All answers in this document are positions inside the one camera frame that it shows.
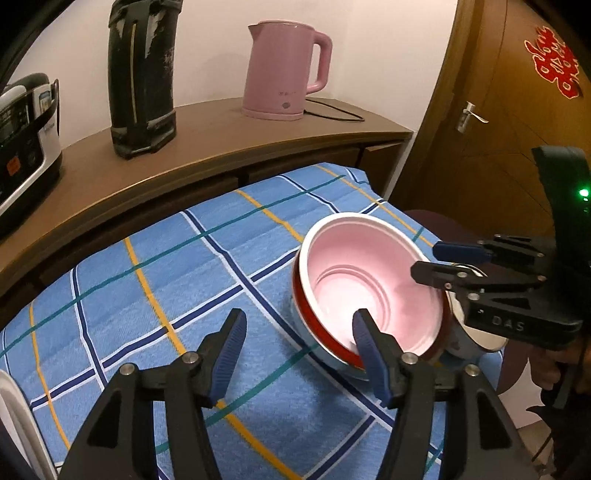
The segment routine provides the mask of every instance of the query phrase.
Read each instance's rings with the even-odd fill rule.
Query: stacked bowls
[[[485,273],[472,265],[456,264],[456,267],[468,268],[477,277],[485,277]],[[447,341],[446,350],[452,355],[465,360],[476,361],[485,353],[498,352],[507,344],[507,339],[492,333],[471,328],[465,323],[464,311],[455,293],[450,293],[452,307],[452,328]]]
[[[317,222],[295,258],[292,311],[299,334],[334,369],[366,378],[353,338],[352,319],[366,308],[380,331],[404,352],[435,360],[450,327],[446,294],[417,284],[416,261],[428,261],[392,225],[360,213],[337,213]]]

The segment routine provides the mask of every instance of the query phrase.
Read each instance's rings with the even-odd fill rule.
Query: blue checkered cloth
[[[278,220],[304,236],[329,214],[366,213],[406,233],[433,261],[426,241],[437,238],[352,168],[301,168],[242,192],[195,205],[85,259],[1,332],[0,368],[30,402],[56,466],[120,365],[168,364],[179,342],[196,348],[238,307],[248,333],[226,406],[204,412],[223,478],[375,479],[395,412],[378,406],[367,382],[321,363],[296,333],[290,274],[300,243]],[[493,385],[501,359],[480,360]],[[172,479],[164,404],[155,403],[154,416],[160,478]],[[439,475],[444,417],[445,405],[437,404],[425,479]]]

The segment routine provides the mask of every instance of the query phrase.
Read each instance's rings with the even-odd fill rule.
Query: person's hand
[[[557,362],[577,365],[583,350],[583,339],[578,338],[566,350],[553,352],[533,347],[530,352],[531,379],[544,390],[552,390],[560,380]],[[583,375],[575,389],[578,393],[591,394],[591,347],[587,347],[583,360]]]

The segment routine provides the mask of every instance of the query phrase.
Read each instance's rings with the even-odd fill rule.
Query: wooden door
[[[481,235],[551,235],[550,206],[531,149],[575,146],[591,160],[591,85],[582,69],[574,78],[563,77],[570,82],[561,88],[550,81],[553,66],[547,62],[558,57],[557,50],[562,56],[554,65],[563,71],[576,71],[576,61],[524,2],[482,0],[477,8],[482,23],[472,54],[464,58],[469,67],[461,70],[408,204],[447,215]],[[489,123],[472,118],[462,134],[456,127],[468,101]]]

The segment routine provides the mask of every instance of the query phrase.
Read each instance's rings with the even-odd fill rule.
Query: yellow stripe
[[[129,254],[129,258],[131,259],[131,262],[133,263],[134,266],[136,266],[139,263],[138,257],[135,255],[134,247],[131,245],[131,241],[129,240],[129,237],[125,238],[123,240],[123,242],[125,243],[125,246],[127,248],[127,253]],[[146,279],[144,272],[142,272],[141,268],[138,268],[135,271],[135,274],[138,276],[139,283],[140,283],[140,285],[142,285],[142,289],[148,299],[148,302],[150,303],[150,305],[152,305],[152,308],[154,309],[154,312],[156,313],[158,320],[160,321],[162,326],[164,328],[166,328],[166,335],[168,336],[170,341],[173,343],[178,354],[179,355],[184,354],[187,350],[183,346],[183,343],[181,342],[181,340],[178,338],[176,332],[174,331],[173,326],[170,325],[170,322],[166,318],[166,314],[162,310],[162,307],[158,303],[158,300],[156,300],[156,297],[154,297],[154,294],[152,293],[152,290],[150,289],[150,285],[148,285],[148,280]]]
[[[33,316],[33,302],[29,305],[29,321],[31,322],[31,327],[35,326],[35,317]],[[51,395],[49,394],[49,388],[47,388],[47,383],[45,382],[45,377],[41,372],[41,361],[39,360],[39,347],[37,346],[37,334],[35,332],[31,332],[31,339],[33,340],[33,352],[35,353],[35,364],[37,366],[37,374],[39,375],[39,380],[41,380],[41,385],[43,385],[43,391],[47,397],[47,405],[49,406],[49,411],[51,412],[51,416],[53,417],[53,421],[56,424],[57,431],[60,434],[61,439],[66,445],[66,449],[70,450],[70,442],[68,441],[68,437],[66,436],[66,432],[64,429],[61,428],[60,421],[57,419],[56,409],[53,408],[53,402],[51,400]]]
[[[320,165],[316,165],[319,169],[324,170],[326,173],[332,175],[333,177],[338,177],[338,175],[333,172],[330,171],[328,168],[324,168]],[[374,204],[376,204],[378,207],[380,207],[384,212],[386,212],[388,215],[392,216],[394,219],[398,220],[401,224],[403,224],[406,228],[408,228],[412,233],[417,233],[417,231],[411,227],[408,223],[406,223],[404,220],[402,220],[398,215],[392,213],[390,210],[388,210],[385,206],[383,206],[381,203],[379,203],[376,199],[374,199],[371,195],[367,194],[366,191],[364,191],[363,189],[360,189],[357,185],[353,185],[349,180],[341,177],[340,181],[344,182],[345,184],[347,184],[349,187],[351,187],[353,190],[357,190],[361,195],[363,195],[364,197],[366,197],[367,199],[369,199],[370,201],[372,201]],[[428,246],[432,247],[433,244],[427,240],[425,237],[423,237],[422,235],[419,237],[423,242],[425,242]]]
[[[239,193],[240,195],[242,195],[246,200],[248,200],[250,203],[252,203],[254,206],[256,206],[257,208],[261,208],[262,205],[260,203],[258,203],[254,198],[252,198],[249,194],[243,192],[242,190],[235,190],[237,193]],[[304,237],[302,237],[298,232],[296,232],[296,230],[285,220],[281,220],[280,218],[276,217],[275,214],[266,209],[263,208],[263,213],[265,215],[267,215],[271,220],[273,220],[276,223],[279,223],[279,225],[283,225],[285,227],[285,229],[292,234],[293,238],[295,238],[296,240],[298,240],[299,243],[302,243],[304,241]]]
[[[216,407],[224,408],[226,407],[226,403],[223,400],[220,400],[217,402]],[[267,449],[267,447],[254,438],[252,433],[246,429],[246,427],[234,414],[230,413],[226,415],[225,419],[230,425],[232,425],[232,427],[234,427],[240,436],[242,436],[242,438],[244,438],[259,453],[259,455],[261,455],[267,462],[274,466],[279,473],[283,474],[284,477],[290,480],[301,480],[301,477],[297,473],[291,470],[286,464],[273,455],[273,453]]]
[[[124,239],[125,246],[127,247],[127,252],[129,254],[129,258],[134,265],[137,265],[138,257],[135,255],[134,247],[131,245],[131,240],[129,237]],[[152,290],[150,289],[150,285],[148,284],[148,280],[146,279],[144,273],[142,272],[141,268],[138,268],[136,274],[139,279],[139,283],[142,285],[142,289],[150,305],[156,312],[158,319],[162,326],[166,328],[168,338],[173,343],[174,347],[178,351],[179,355],[184,354],[187,349],[184,347],[181,340],[178,338],[176,332],[170,322],[166,318],[166,314],[162,310],[162,307],[154,297]],[[219,409],[225,408],[227,405],[223,400],[217,402],[216,407]],[[238,420],[234,414],[230,413],[224,417],[228,423],[238,432],[238,434],[244,438],[250,446],[259,454],[261,455],[267,462],[269,462],[272,466],[274,466],[278,472],[283,474],[286,478],[290,480],[301,480],[301,477],[297,475],[294,471],[292,471],[286,464],[284,464],[281,460],[279,460],[267,447],[265,447],[248,429],[244,426],[244,424]]]

